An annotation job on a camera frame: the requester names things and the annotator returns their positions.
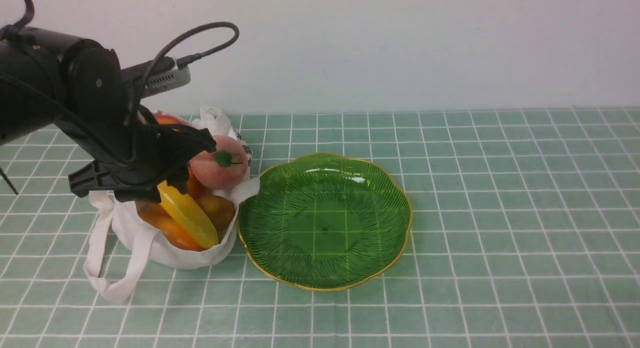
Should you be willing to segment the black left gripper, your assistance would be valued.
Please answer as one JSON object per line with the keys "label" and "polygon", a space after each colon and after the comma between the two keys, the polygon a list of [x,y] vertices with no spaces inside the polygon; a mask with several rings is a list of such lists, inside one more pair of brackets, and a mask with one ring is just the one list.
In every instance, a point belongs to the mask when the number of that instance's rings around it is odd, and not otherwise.
{"label": "black left gripper", "polygon": [[189,175],[192,158],[217,151],[208,129],[185,124],[158,124],[144,106],[66,109],[65,133],[92,161],[69,174],[77,197],[110,191],[119,202],[159,203],[158,184],[169,175]]}

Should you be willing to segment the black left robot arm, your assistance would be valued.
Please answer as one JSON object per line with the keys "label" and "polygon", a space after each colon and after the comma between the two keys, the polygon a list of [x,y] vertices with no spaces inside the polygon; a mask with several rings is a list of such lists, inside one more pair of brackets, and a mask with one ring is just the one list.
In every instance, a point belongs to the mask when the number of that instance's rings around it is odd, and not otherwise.
{"label": "black left robot arm", "polygon": [[158,184],[186,193],[189,161],[217,149],[205,129],[160,125],[140,108],[115,51],[98,42],[32,27],[1,35],[1,144],[57,126],[93,158],[68,176],[74,195],[159,203]]}

